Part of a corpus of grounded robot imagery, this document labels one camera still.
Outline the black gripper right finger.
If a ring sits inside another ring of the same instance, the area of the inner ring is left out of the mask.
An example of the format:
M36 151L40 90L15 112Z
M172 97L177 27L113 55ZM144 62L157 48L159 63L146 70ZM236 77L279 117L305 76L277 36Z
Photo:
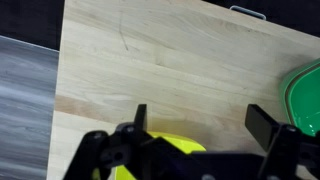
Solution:
M263 150L267 151L279 128L279 123L257 104L249 104L245 116L245 127Z

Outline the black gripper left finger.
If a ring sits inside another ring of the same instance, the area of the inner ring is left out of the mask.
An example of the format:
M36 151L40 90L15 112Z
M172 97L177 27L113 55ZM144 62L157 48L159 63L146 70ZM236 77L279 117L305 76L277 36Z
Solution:
M139 104L134 118L134 132L145 131L147 129L147 105Z

